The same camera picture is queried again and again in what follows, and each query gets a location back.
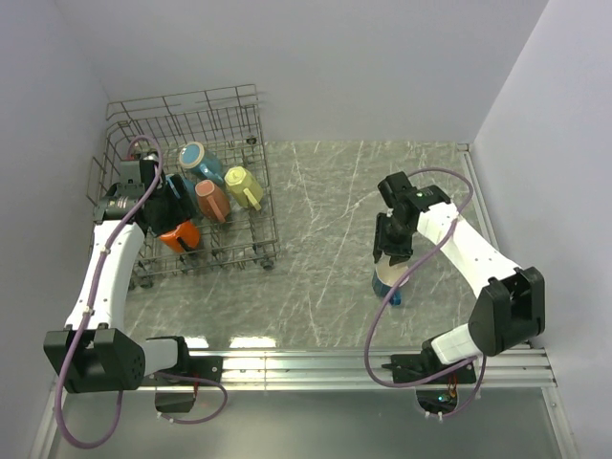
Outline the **blue patterned mug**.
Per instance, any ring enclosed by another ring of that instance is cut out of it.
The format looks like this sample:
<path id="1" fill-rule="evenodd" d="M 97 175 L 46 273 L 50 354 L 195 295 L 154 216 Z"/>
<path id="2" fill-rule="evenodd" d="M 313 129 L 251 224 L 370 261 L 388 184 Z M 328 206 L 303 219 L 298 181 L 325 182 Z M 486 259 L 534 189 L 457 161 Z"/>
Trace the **blue patterned mug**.
<path id="1" fill-rule="evenodd" d="M 166 184 L 172 190 L 182 211 L 189 217 L 196 216 L 198 207 L 196 203 L 195 184 L 180 174 L 166 176 Z"/>

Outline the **dark blue white-inside mug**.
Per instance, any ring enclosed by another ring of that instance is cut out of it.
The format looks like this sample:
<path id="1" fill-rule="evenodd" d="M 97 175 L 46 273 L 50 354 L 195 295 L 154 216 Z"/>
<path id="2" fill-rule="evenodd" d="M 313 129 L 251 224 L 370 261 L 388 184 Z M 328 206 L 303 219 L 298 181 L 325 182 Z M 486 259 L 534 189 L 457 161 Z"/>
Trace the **dark blue white-inside mug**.
<path id="1" fill-rule="evenodd" d="M 407 271 L 407 263 L 389 265 L 390 259 L 382 259 L 375 265 L 372 277 L 372 289 L 376 297 L 385 298 L 395 283 Z"/>

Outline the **orange enamel mug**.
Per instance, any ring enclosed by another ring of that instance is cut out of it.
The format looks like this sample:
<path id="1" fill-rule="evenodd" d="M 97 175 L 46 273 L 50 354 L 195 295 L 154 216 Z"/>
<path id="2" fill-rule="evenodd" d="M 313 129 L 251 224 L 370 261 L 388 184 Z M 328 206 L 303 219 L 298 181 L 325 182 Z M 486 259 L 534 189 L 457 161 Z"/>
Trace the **orange enamel mug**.
<path id="1" fill-rule="evenodd" d="M 201 235 L 197 227 L 187 220 L 174 230 L 159 236 L 160 241 L 175 253 L 198 251 L 201 248 Z"/>

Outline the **salmon pink mug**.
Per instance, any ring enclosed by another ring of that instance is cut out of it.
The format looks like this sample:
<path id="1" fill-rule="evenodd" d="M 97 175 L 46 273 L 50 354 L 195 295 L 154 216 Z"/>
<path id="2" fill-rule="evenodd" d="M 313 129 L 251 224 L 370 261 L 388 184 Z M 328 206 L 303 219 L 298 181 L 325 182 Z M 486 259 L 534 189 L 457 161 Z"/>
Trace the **salmon pink mug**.
<path id="1" fill-rule="evenodd" d="M 229 198 L 213 181 L 203 180 L 196 184 L 195 193 L 201 212 L 211 221 L 227 223 L 231 213 Z"/>

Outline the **light blue yellow-inside mug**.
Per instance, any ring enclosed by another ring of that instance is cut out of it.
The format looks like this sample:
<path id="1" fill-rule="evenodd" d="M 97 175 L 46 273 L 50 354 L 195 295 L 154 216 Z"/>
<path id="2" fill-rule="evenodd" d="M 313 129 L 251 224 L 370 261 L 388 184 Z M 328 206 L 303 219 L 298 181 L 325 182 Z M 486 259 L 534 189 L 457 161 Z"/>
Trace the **light blue yellow-inside mug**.
<path id="1" fill-rule="evenodd" d="M 200 180 L 210 180 L 223 186 L 224 168 L 220 160 L 200 142 L 186 143 L 178 155 L 181 168 Z"/>

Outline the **pale yellow mug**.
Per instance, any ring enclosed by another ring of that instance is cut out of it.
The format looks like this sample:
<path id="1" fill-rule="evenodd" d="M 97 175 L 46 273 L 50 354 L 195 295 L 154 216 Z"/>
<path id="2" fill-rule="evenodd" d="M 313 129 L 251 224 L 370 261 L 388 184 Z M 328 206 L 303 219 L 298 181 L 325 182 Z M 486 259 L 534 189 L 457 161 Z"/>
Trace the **pale yellow mug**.
<path id="1" fill-rule="evenodd" d="M 225 175 L 228 192 L 242 208 L 260 210 L 264 190 L 254 176 L 243 166 L 231 167 Z"/>

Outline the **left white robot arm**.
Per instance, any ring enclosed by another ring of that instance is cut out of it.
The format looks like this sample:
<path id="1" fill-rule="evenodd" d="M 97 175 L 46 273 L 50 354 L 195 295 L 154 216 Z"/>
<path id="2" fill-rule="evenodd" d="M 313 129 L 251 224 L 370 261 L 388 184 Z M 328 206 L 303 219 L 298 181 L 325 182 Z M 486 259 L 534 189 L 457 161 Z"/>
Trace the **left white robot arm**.
<path id="1" fill-rule="evenodd" d="M 151 153 L 120 163 L 120 176 L 94 210 L 93 248 L 76 305 L 43 350 L 69 393 L 135 390 L 159 371 L 169 383 L 189 379 L 193 362 L 184 338 L 137 343 L 123 332 L 124 308 L 147 234 L 174 230 L 192 217 L 181 180 L 168 182 Z"/>

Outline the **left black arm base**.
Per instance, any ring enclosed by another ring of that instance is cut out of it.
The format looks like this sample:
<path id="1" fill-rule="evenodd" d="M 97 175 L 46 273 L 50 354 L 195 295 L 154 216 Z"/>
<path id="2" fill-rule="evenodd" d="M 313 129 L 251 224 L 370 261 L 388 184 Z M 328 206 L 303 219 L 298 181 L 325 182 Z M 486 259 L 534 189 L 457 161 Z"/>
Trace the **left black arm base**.
<path id="1" fill-rule="evenodd" d="M 153 385 L 179 385 L 188 386 L 194 385 L 192 381 L 182 381 L 177 378 L 177 375 L 186 376 L 189 378 L 206 379 L 219 383 L 222 378 L 224 367 L 224 358 L 219 355 L 212 356 L 191 356 L 184 370 L 166 369 L 164 372 L 171 374 L 172 378 L 160 376 L 147 376 L 142 381 L 142 386 Z"/>

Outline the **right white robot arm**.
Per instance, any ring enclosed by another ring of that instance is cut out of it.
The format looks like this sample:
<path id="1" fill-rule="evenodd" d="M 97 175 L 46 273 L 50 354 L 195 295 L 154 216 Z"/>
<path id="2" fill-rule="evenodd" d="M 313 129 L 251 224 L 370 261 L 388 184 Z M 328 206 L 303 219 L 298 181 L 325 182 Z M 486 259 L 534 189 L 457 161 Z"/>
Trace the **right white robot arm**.
<path id="1" fill-rule="evenodd" d="M 476 302 L 467 323 L 424 342 L 421 352 L 399 366 L 407 379 L 394 385 L 441 382 L 477 357 L 494 357 L 545 330 L 545 281 L 521 268 L 489 243 L 438 186 L 418 188 L 397 172 L 378 184 L 387 206 L 378 214 L 373 244 L 372 289 L 385 304 L 402 302 L 401 287 L 428 258 L 417 262 L 412 238 L 420 234 L 470 285 Z"/>

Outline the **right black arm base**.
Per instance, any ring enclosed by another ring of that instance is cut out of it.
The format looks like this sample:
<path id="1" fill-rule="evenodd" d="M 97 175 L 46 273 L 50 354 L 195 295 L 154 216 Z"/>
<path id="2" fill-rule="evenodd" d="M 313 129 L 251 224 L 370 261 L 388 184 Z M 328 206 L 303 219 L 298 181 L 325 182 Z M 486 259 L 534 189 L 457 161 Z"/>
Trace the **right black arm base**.
<path id="1" fill-rule="evenodd" d="M 449 368 L 451 368 L 451 365 L 429 364 L 424 356 L 417 354 L 393 354 L 390 356 L 390 361 L 381 366 L 381 369 L 391 372 L 392 381 L 395 384 L 414 383 L 426 378 L 428 378 L 426 384 L 476 383 L 477 377 L 474 364 L 471 361 L 468 361 L 453 372 L 445 373 L 436 379 L 431 378 L 432 375 L 446 371 Z"/>

